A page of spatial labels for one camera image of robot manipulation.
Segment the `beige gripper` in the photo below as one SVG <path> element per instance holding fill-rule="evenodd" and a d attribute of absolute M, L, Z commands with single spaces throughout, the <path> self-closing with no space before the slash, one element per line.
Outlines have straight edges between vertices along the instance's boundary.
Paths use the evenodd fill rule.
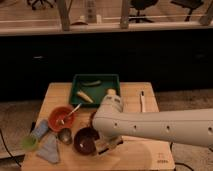
<path fill-rule="evenodd" d="M 101 139 L 101 149 L 115 149 L 118 145 L 123 143 L 123 139 L 121 136 L 117 137 L 103 137 Z"/>

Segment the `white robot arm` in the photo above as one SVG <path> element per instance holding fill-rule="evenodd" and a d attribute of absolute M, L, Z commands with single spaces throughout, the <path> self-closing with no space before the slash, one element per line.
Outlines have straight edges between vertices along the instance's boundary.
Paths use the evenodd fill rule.
<path fill-rule="evenodd" d="M 106 95 L 92 126 L 107 138 L 141 137 L 213 148 L 213 109 L 125 113 L 118 95 Z"/>

